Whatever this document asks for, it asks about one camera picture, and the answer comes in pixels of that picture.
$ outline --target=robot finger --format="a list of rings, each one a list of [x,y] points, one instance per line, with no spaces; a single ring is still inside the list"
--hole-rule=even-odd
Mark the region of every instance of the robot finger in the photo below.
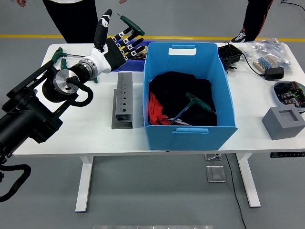
[[[98,25],[96,27],[95,36],[94,36],[94,46],[101,51],[104,51],[103,46],[106,43],[107,34],[108,34],[108,24],[111,15],[112,15],[112,10],[110,9],[107,10],[99,20]]]
[[[136,50],[132,51],[131,53],[128,53],[127,55],[124,56],[125,60],[131,59],[139,52],[142,52],[144,49],[145,49],[145,46],[141,46],[141,47],[137,48]]]
[[[137,46],[138,44],[140,44],[142,41],[144,41],[144,39],[143,39],[143,38],[140,38],[140,39],[136,40],[134,43],[132,43],[132,44],[130,44],[130,45],[127,45],[125,48],[123,48],[123,49],[121,50],[121,53],[122,53],[122,54],[125,54],[125,53],[127,53],[127,52],[132,52],[133,49],[135,48],[135,46]]]
[[[127,29],[125,29],[123,32],[120,32],[119,34],[115,35],[112,39],[114,42],[119,41],[123,36],[125,36],[126,34],[128,34],[131,31],[131,28],[128,27]]]
[[[118,48],[121,48],[123,46],[126,46],[128,44],[128,42],[130,42],[132,39],[136,38],[138,35],[136,33],[132,34],[130,37],[120,41],[119,43],[117,43],[116,45],[118,46]]]

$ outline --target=plastic bag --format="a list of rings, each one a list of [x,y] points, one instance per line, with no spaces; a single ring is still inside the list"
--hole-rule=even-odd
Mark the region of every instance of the plastic bag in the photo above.
[[[285,47],[277,38],[245,42],[241,49],[248,62],[253,62],[254,67],[261,73],[267,68],[282,67],[285,74],[294,74]]]

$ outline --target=person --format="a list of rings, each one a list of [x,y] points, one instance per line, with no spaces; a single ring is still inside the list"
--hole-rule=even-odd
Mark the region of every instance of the person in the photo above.
[[[231,42],[254,41],[261,32],[272,2],[273,0],[248,0],[243,28]]]
[[[42,0],[67,43],[93,43],[98,23],[95,0]],[[21,7],[27,0],[16,0]]]

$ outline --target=gray square block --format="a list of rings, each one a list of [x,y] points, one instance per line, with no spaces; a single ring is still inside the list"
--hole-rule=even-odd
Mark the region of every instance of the gray square block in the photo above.
[[[272,140],[295,137],[305,121],[294,105],[271,107],[262,119]]]

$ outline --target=table top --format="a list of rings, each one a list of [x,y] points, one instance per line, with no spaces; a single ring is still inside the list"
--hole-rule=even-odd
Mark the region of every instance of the table top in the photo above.
[[[297,81],[305,85],[305,74],[285,45],[293,75],[285,75],[281,81]],[[62,47],[68,54],[89,55],[92,44],[53,44],[45,55],[42,64],[51,59],[54,52]],[[67,58],[71,67],[79,58]],[[150,150],[143,127],[142,81],[143,72],[133,72],[133,129],[112,130],[113,91],[117,88],[118,72],[102,73],[98,83],[87,82],[94,93],[93,101],[86,107],[69,107],[60,117],[63,125],[45,143],[27,139],[15,152],[22,156],[124,156],[161,154],[204,154],[204,153],[262,153],[305,151],[305,130],[296,137],[272,140],[262,122],[270,107],[278,106],[272,94],[275,81],[267,81],[256,75],[245,61],[234,64],[236,70],[227,74],[231,90],[235,122],[238,130],[218,151],[162,151]],[[37,87],[39,100],[51,111],[60,104],[44,98],[41,87]],[[86,98],[78,91],[77,101]]]

